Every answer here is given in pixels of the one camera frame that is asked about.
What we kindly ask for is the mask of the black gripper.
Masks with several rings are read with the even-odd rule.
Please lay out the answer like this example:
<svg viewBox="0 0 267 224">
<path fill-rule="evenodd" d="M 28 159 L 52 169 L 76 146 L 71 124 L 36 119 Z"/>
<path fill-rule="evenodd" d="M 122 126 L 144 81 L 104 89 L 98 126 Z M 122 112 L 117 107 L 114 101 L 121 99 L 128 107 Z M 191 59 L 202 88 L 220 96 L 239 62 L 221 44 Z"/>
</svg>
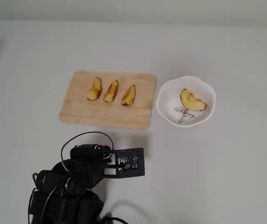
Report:
<svg viewBox="0 0 267 224">
<path fill-rule="evenodd" d="M 107 145 L 82 144 L 75 146 L 70 151 L 69 162 L 112 162 L 112 150 Z M 104 179 L 104 164 L 94 164 L 86 167 L 84 171 L 84 183 L 86 189 L 93 189 Z"/>
</svg>

